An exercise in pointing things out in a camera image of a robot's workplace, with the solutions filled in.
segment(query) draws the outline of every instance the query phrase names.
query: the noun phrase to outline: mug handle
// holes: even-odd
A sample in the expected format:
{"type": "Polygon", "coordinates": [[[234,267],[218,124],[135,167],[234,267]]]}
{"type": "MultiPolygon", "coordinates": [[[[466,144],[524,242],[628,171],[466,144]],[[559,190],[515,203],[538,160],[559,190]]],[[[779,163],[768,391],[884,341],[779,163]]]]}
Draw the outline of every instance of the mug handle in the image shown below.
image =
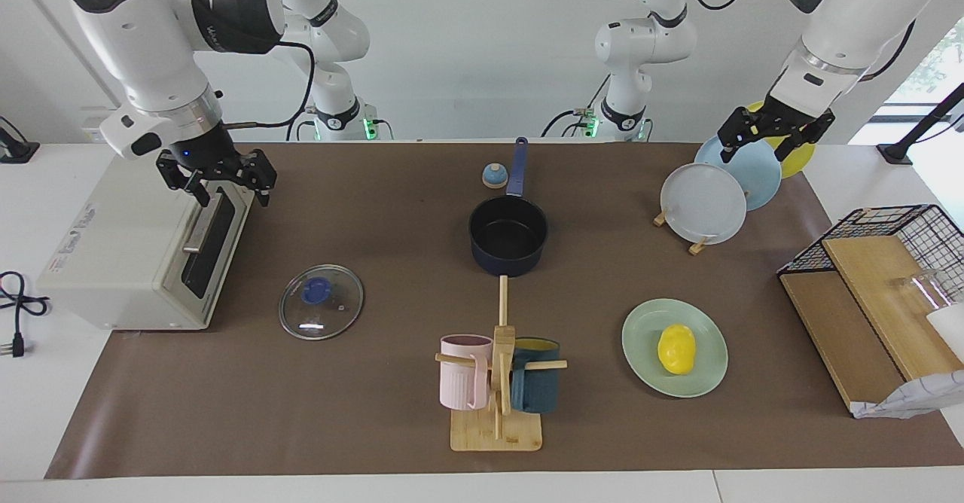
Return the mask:
{"type": "Polygon", "coordinates": [[[468,355],[475,360],[475,384],[468,408],[479,410],[489,400],[489,360],[482,355],[468,355]]]}

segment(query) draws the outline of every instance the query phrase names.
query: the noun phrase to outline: brown table mat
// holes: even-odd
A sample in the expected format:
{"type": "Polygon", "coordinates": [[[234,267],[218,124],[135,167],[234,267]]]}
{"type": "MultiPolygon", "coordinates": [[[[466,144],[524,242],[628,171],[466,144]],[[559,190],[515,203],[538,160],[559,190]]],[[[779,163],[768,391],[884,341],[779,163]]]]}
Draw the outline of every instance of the brown table mat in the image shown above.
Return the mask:
{"type": "Polygon", "coordinates": [[[802,176],[700,256],[654,228],[685,144],[534,145],[526,196],[551,223],[510,287],[520,335],[562,343],[560,407],[534,453],[455,453],[438,404],[438,338],[491,334],[496,277],[475,266],[468,214],[510,145],[272,145],[271,207],[252,208],[210,329],[115,332],[47,478],[960,465],[939,413],[854,420],[776,270],[829,226],[802,176]],[[361,318],[327,342],[286,334],[283,288],[350,267],[361,318]],[[719,325],[719,388],[679,400],[638,380],[620,330],[655,297],[719,325]]]}

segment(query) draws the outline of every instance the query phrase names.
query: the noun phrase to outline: white table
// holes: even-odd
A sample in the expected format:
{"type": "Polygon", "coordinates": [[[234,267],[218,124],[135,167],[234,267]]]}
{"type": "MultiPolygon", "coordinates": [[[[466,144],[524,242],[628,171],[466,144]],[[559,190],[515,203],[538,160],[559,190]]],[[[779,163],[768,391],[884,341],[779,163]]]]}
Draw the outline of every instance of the white table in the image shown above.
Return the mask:
{"type": "MultiPolygon", "coordinates": [[[[502,142],[502,140],[460,140],[502,142]]],[[[28,166],[0,167],[0,267],[38,276],[113,153],[106,146],[45,145],[28,166]]],[[[913,168],[886,166],[872,147],[820,146],[807,176],[830,218],[858,207],[935,203],[913,168]]],[[[160,178],[145,178],[159,181],[160,178]]],[[[13,334],[0,314],[0,341],[13,334]]],[[[139,478],[41,481],[108,334],[54,309],[26,317],[28,358],[0,358],[0,502],[265,501],[350,499],[492,501],[961,501],[964,468],[779,471],[492,473],[314,477],[139,478]]],[[[964,408],[944,411],[964,439],[964,408]]],[[[640,449],[651,452],[654,449],[640,449]]]]}

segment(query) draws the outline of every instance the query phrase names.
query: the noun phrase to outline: white wall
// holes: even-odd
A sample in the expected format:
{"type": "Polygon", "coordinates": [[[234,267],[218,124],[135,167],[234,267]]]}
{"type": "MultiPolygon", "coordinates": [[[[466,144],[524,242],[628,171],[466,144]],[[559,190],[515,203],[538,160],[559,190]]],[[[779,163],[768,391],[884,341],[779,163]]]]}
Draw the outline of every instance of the white wall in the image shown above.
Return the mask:
{"type": "Polygon", "coordinates": [[[37,142],[82,142],[82,106],[113,106],[34,0],[0,0],[0,115],[37,142]]]}
{"type": "MultiPolygon", "coordinates": [[[[372,35],[368,56],[346,65],[355,88],[406,139],[537,136],[558,111],[585,105],[605,77],[593,55],[596,30],[646,13],[636,0],[340,1],[372,35]]],[[[70,17],[69,0],[42,2],[70,42],[93,57],[70,17]]],[[[696,53],[651,67],[654,139],[706,139],[734,106],[760,99],[806,22],[786,0],[740,0],[722,12],[691,2],[690,12],[700,32],[696,53]]],[[[962,15],[964,1],[931,3],[892,71],[834,107],[839,120],[825,141],[847,142],[962,15]]],[[[9,46],[3,39],[0,51],[9,46]]],[[[23,66],[37,60],[21,58],[23,66]]],[[[279,120],[300,101],[303,81],[279,61],[216,53],[199,53],[197,61],[226,93],[221,104],[230,121],[279,120]]],[[[94,68],[114,87],[100,64],[94,68]]],[[[44,80],[57,75],[47,69],[44,80]]],[[[79,108],[101,97],[90,91],[90,101],[72,95],[69,101],[79,108]]],[[[22,120],[33,128],[39,115],[22,120]]],[[[237,137],[279,136],[262,130],[237,137]]]]}

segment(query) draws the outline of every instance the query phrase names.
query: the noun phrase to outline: blue lid knob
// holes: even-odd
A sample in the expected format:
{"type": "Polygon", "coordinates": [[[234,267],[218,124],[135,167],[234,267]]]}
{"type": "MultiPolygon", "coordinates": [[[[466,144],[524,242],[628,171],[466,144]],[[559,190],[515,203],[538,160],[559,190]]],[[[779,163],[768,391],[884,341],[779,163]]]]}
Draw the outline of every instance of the blue lid knob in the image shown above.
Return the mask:
{"type": "Polygon", "coordinates": [[[304,281],[302,287],[302,301],[309,305],[317,305],[331,296],[331,281],[324,277],[313,277],[304,281]]]}
{"type": "Polygon", "coordinates": [[[499,163],[491,163],[482,172],[482,183],[488,188],[502,188],[509,181],[509,172],[499,163]]]}

